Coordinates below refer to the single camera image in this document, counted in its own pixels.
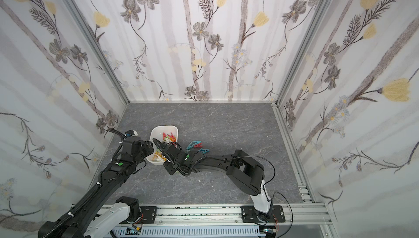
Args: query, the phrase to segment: black cable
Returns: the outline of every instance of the black cable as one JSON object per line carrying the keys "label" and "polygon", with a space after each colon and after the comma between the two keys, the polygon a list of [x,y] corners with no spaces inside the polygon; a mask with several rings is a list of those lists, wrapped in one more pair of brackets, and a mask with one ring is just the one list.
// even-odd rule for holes
{"label": "black cable", "polygon": [[120,131],[117,131],[117,130],[112,129],[112,128],[108,128],[108,131],[110,131],[111,133],[114,133],[114,134],[118,135],[121,138],[121,143],[119,144],[117,150],[112,155],[111,161],[113,161],[118,156],[118,152],[122,148],[122,142],[125,140],[126,136],[123,135],[123,133],[121,133]]}
{"label": "black cable", "polygon": [[112,238],[118,238],[114,233],[113,233],[113,231],[112,230],[110,230],[109,231],[109,233],[111,234],[111,236],[112,236]]}
{"label": "black cable", "polygon": [[144,166],[143,166],[143,167],[141,167],[140,169],[136,170],[136,171],[135,171],[135,172],[133,172],[132,174],[136,174],[139,170],[143,169],[143,168],[147,165],[146,160],[143,160],[143,162],[145,162]]}
{"label": "black cable", "polygon": [[99,191],[99,188],[102,186],[102,173],[99,174],[99,184],[96,184],[93,188],[91,188],[88,192],[88,195],[86,199],[79,201],[76,206],[74,206],[70,211],[67,212],[66,217],[64,217],[60,222],[58,222],[54,227],[47,232],[42,238],[47,238],[51,234],[55,233],[61,226],[63,226],[68,220],[74,217],[83,207],[89,203],[89,201],[96,195],[96,193]]}
{"label": "black cable", "polygon": [[279,193],[282,197],[284,197],[284,199],[286,200],[286,202],[287,202],[288,206],[290,207],[290,211],[291,211],[291,225],[289,226],[288,230],[287,230],[285,233],[281,234],[280,236],[275,236],[275,238],[279,238],[279,237],[284,236],[284,235],[285,235],[285,234],[286,234],[286,233],[287,233],[287,232],[291,229],[291,227],[292,227],[292,223],[294,222],[294,214],[292,213],[292,208],[291,208],[290,203],[289,203],[289,202],[288,202],[288,200],[285,198],[285,196],[283,196],[283,195],[282,195],[282,193],[280,193],[280,192],[278,192],[278,191],[274,192],[274,194],[272,195],[272,199],[271,199],[271,201],[274,199],[274,197],[275,197],[275,193]]}

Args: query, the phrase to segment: table surface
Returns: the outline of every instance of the table surface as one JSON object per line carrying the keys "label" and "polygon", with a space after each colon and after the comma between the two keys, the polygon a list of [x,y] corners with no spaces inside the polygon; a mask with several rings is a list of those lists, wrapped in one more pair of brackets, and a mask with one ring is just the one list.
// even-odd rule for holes
{"label": "table surface", "polygon": [[[272,197],[282,193],[288,202],[301,203],[290,159],[269,103],[130,103],[118,130],[136,130],[149,140],[151,130],[159,125],[175,125],[178,142],[184,148],[192,140],[202,141],[209,155],[225,155],[240,149],[249,155],[262,156],[273,163],[275,178],[266,185]],[[99,172],[109,163],[119,145],[114,136]],[[273,176],[270,164],[255,158],[265,167],[265,179]],[[163,165],[147,166],[131,177],[108,199],[113,204],[120,196],[137,198],[139,204],[246,204],[250,196],[241,192],[221,172],[199,172],[184,177],[169,175]],[[274,203],[286,203],[276,194]]]}

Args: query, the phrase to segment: plastic clothespin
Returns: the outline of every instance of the plastic clothespin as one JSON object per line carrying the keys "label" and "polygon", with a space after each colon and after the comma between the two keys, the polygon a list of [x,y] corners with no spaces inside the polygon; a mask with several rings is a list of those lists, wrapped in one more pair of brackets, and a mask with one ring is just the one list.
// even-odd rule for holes
{"label": "plastic clothespin", "polygon": [[200,145],[201,143],[202,141],[191,141],[191,143],[186,147],[186,149],[191,150],[193,147]]}
{"label": "plastic clothespin", "polygon": [[200,149],[198,152],[207,153],[209,151],[210,151],[209,149]]}

